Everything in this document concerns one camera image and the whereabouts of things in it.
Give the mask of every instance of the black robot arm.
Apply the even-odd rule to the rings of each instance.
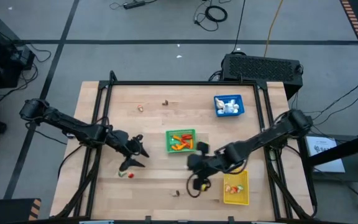
[[[20,116],[26,121],[47,123],[62,130],[63,134],[74,135],[80,144],[87,147],[96,147],[107,144],[121,153],[125,160],[119,170],[124,171],[130,166],[144,167],[143,164],[132,159],[132,155],[143,155],[149,157],[141,142],[143,136],[140,134],[128,140],[128,133],[121,130],[112,130],[111,125],[87,124],[67,114],[59,112],[56,108],[49,106],[45,100],[27,100],[20,111]]]
[[[225,174],[240,173],[245,169],[251,152],[263,146],[282,148],[287,144],[289,137],[302,137],[313,125],[311,118],[305,116],[300,110],[287,111],[280,115],[277,120],[272,127],[260,134],[246,141],[231,142],[216,150],[213,156],[207,156],[209,146],[206,143],[199,142],[197,150],[200,150],[202,155],[192,154],[187,158],[189,170],[192,170],[193,175],[196,175],[193,188],[195,190],[207,190],[210,187],[208,177],[219,171]],[[233,172],[241,165],[244,165],[241,171]]]

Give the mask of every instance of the blue bin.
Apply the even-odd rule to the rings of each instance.
[[[215,98],[223,101],[224,103],[229,103],[231,100],[235,100],[236,103],[239,105],[239,112],[238,113],[224,113],[224,114],[218,114],[218,107],[216,107],[216,101]],[[222,117],[222,116],[239,116],[240,114],[243,114],[245,112],[244,110],[244,104],[242,103],[241,95],[220,95],[220,96],[214,96],[214,106],[215,106],[215,113],[216,116]]]

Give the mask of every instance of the yellow bin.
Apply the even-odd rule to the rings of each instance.
[[[226,185],[230,187],[242,185],[244,187],[239,193],[230,194],[226,192]],[[244,170],[240,174],[225,174],[223,177],[223,202],[234,205],[249,205],[249,184],[248,171]]]

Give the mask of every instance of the concrete floor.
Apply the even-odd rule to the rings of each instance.
[[[48,74],[54,71],[47,100],[68,114],[74,113],[81,82],[106,80],[110,70],[115,71],[119,80],[207,80],[219,69],[224,54],[233,48],[232,44],[213,44],[209,40],[236,38],[242,6],[242,1],[223,4],[229,14],[227,21],[221,23],[216,32],[206,32],[192,21],[199,0],[158,0],[127,11],[111,10],[109,4],[113,1],[80,0],[78,7],[72,10],[75,15],[65,34],[70,10],[77,2],[0,0],[0,18],[21,39],[44,40],[44,44],[35,46],[53,53],[47,62],[36,63],[40,74],[28,89],[13,93],[0,104],[0,120],[8,125],[7,133],[0,135],[0,198],[6,195],[27,134],[19,110],[24,100],[40,96]],[[237,48],[248,55],[263,56],[265,46],[253,40],[267,38],[278,4],[279,0],[247,0],[239,38],[251,41]],[[84,41],[82,44],[64,44],[66,38]],[[271,39],[320,41],[314,45],[307,42],[272,44],[268,48],[268,57],[295,59],[304,65],[304,86],[299,91],[298,100],[298,107],[303,111],[321,110],[358,84],[358,45],[327,45],[325,42],[357,40],[338,0],[284,1]],[[98,45],[88,40],[148,41]],[[150,44],[150,40],[160,42]],[[176,41],[167,44],[168,40]],[[46,57],[42,52],[36,54],[40,58]],[[357,97],[358,90],[318,121]],[[335,114],[319,128],[327,134],[357,135],[358,102]],[[65,139],[49,126],[43,125],[38,130]],[[41,218],[49,215],[64,149],[65,146],[35,134],[13,191],[13,198],[41,198]],[[355,195],[340,184],[316,182],[315,187],[319,202],[318,218],[358,223],[358,198]]]

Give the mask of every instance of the wooden tabletop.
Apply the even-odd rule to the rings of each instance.
[[[75,118],[90,123],[98,82],[83,82],[75,112]],[[268,83],[268,93],[273,115],[288,110],[282,83]],[[106,91],[102,96],[104,102]],[[240,116],[217,118],[214,112],[214,95],[241,94],[246,112]],[[260,99],[267,125],[263,93]],[[137,106],[142,105],[141,113]],[[101,116],[103,103],[99,112]],[[174,129],[195,129],[199,141],[209,143],[211,153],[232,141],[246,140],[260,131],[251,86],[163,86],[116,85],[112,88],[109,119],[114,129],[129,133],[130,138],[143,134],[145,150],[150,158],[137,156],[146,168],[131,167],[135,177],[119,177],[117,172],[123,157],[108,146],[101,155],[98,181],[94,198],[93,219],[144,220],[274,220],[272,200],[263,149],[250,155],[250,202],[245,205],[223,203],[223,174],[210,177],[212,187],[199,198],[191,198],[186,192],[186,180],[191,172],[185,167],[187,153],[168,154],[165,132]],[[297,148],[296,142],[289,145]],[[69,140],[65,155],[78,146],[77,140]],[[53,200],[51,215],[57,214],[71,199],[78,188],[85,150],[71,156],[63,166]],[[283,150],[282,161],[289,191],[304,210],[313,209],[306,184],[301,159],[290,150]],[[179,197],[172,197],[179,190]],[[285,217],[282,196],[278,191],[280,211]],[[85,214],[88,191],[83,196],[81,214]]]

